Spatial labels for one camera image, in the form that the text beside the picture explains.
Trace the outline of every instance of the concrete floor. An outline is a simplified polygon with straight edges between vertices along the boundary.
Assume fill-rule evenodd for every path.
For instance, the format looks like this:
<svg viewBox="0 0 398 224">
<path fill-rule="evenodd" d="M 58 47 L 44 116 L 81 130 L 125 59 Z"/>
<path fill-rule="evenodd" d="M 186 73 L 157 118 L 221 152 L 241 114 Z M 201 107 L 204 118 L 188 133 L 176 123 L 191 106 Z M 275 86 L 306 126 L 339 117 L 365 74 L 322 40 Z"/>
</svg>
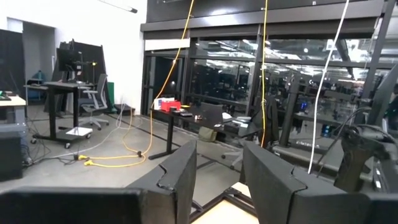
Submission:
<svg viewBox="0 0 398 224">
<path fill-rule="evenodd" d="M 49 132 L 49 121 L 47 114 L 42 112 L 42 106 L 29 106 L 28 117 L 30 120 L 37 120 L 28 122 L 32 130 L 36 130 L 43 134 Z M 127 125 L 122 123 L 117 130 L 116 120 L 106 115 L 101 116 L 103 119 L 110 121 L 109 126 L 104 126 L 101 131 L 94 129 L 91 139 L 83 140 L 80 143 L 72 145 L 71 149 L 65 149 L 63 144 L 51 141 L 44 141 L 45 149 L 39 142 L 35 145 L 28 143 L 30 147 L 30 154 L 32 157 L 59 156 L 63 154 L 77 152 L 91 157 L 106 157 L 106 156 L 123 156 L 131 155 L 122 142 L 123 136 L 127 133 Z M 124 121 L 129 122 L 129 117 L 123 117 Z M 58 119 L 58 126 L 70 126 L 72 119 L 66 116 L 65 119 Z M 143 130 L 150 130 L 150 123 L 147 118 L 136 116 L 132 120 L 132 124 Z M 159 122 L 154 122 L 154 134 L 166 138 L 167 125 Z M 173 142 L 179 145 L 186 143 L 191 139 L 197 139 L 193 134 L 180 131 L 178 129 L 174 132 Z M 128 147 L 144 151 L 150 141 L 150 135 L 144 131 L 133 128 L 129 131 L 125 138 Z M 153 137 L 152 147 L 147 155 L 155 154 L 165 151 L 165 141 Z M 199 204 L 204 205 L 215 196 L 219 195 L 233 185 L 239 179 L 239 174 L 236 171 L 230 170 L 227 166 L 230 165 L 234 158 L 221 159 L 222 153 L 232 151 L 233 149 L 224 147 L 217 143 L 197 142 L 198 153 L 207 157 L 219 160 L 226 164 L 210 164 L 197 170 L 197 180 L 195 185 L 195 193 L 193 199 Z M 96 166 L 84 166 L 83 161 L 76 162 L 72 165 L 64 165 L 56 159 L 46 160 L 40 164 L 36 164 L 24 171 L 24 177 L 19 180 L 10 180 L 0 183 L 0 191 L 13 189 L 21 186 L 57 186 L 57 187 L 125 187 L 142 175 L 149 172 L 158 163 L 162 162 L 164 158 L 153 161 L 146 160 L 138 166 L 125 168 L 102 168 Z M 133 159 L 114 159 L 109 161 L 95 161 L 97 163 L 107 165 L 121 165 L 130 164 L 139 161 L 138 158 Z M 207 159 L 198 156 L 198 165 L 208 162 Z"/>
</svg>

